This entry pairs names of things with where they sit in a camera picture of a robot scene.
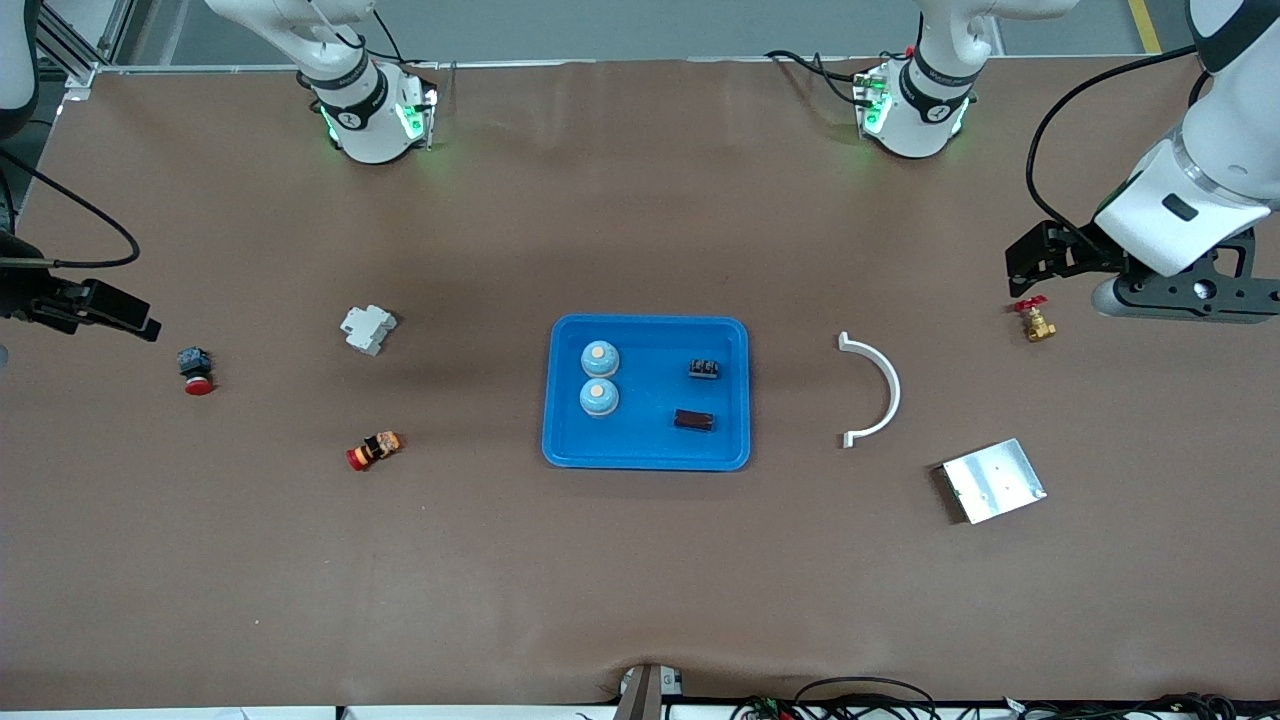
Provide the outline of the aluminium frame profile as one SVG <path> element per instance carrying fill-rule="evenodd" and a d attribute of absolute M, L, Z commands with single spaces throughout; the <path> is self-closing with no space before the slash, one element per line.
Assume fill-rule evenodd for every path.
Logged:
<path fill-rule="evenodd" d="M 67 87 L 88 88 L 97 70 L 115 63 L 136 0 L 40 0 L 35 46 Z"/>

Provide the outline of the white circuit breaker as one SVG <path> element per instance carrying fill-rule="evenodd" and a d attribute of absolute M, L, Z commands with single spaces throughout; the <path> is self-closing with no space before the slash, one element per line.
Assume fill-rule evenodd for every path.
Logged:
<path fill-rule="evenodd" d="M 340 323 L 340 331 L 349 347 L 369 356 L 378 356 L 383 342 L 397 324 L 393 313 L 370 304 L 365 307 L 351 307 Z"/>

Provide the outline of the red mushroom pushbutton blue base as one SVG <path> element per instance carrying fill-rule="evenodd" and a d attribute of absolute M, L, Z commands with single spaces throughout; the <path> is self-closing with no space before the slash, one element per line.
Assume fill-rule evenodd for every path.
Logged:
<path fill-rule="evenodd" d="M 184 392 L 191 396 L 210 395 L 215 389 L 211 356 L 201 347 L 183 348 L 177 355 L 179 374 L 184 378 Z"/>

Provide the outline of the white curved plastic bracket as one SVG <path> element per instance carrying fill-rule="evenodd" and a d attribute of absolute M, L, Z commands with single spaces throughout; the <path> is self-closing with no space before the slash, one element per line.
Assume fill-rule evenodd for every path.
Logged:
<path fill-rule="evenodd" d="M 842 448 L 854 448 L 859 439 L 874 436 L 888 427 L 897 416 L 902 400 L 901 377 L 892 361 L 878 348 L 854 340 L 846 331 L 836 337 L 836 347 L 842 354 L 854 354 L 870 361 L 884 378 L 888 400 L 882 416 L 870 427 L 859 430 L 846 430 L 841 436 Z"/>

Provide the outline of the blue plastic tray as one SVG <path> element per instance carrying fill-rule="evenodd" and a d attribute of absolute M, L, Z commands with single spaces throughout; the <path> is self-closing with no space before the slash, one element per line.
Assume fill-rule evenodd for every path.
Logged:
<path fill-rule="evenodd" d="M 580 365 L 596 340 L 620 351 L 611 379 L 620 406 L 589 416 L 579 392 Z M 719 364 L 717 380 L 687 375 L 692 359 Z M 558 468 L 646 471 L 737 471 L 753 451 L 748 328 L 731 316 L 570 314 L 550 329 L 541 451 Z M 713 432 L 673 425 L 677 407 L 712 413 Z"/>

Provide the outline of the grey metal table clamp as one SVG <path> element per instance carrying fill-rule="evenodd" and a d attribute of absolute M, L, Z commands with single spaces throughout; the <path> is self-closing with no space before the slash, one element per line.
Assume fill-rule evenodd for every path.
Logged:
<path fill-rule="evenodd" d="M 643 664 L 631 667 L 620 682 L 620 698 L 612 720 L 676 720 L 675 706 L 684 698 L 680 669 Z"/>

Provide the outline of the silver metal plate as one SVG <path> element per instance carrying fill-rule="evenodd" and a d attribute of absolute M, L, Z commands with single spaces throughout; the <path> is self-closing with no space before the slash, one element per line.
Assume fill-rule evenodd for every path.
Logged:
<path fill-rule="evenodd" d="M 1016 438 L 950 459 L 937 471 L 969 524 L 988 521 L 1048 496 Z"/>

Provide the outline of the red emergency stop orange body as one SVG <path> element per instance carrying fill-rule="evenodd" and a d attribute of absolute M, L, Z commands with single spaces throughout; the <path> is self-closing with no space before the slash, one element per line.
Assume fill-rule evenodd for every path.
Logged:
<path fill-rule="evenodd" d="M 383 459 L 398 454 L 402 448 L 401 437 L 392 430 L 384 430 L 366 437 L 360 445 L 348 448 L 346 461 L 353 470 L 366 471 Z"/>

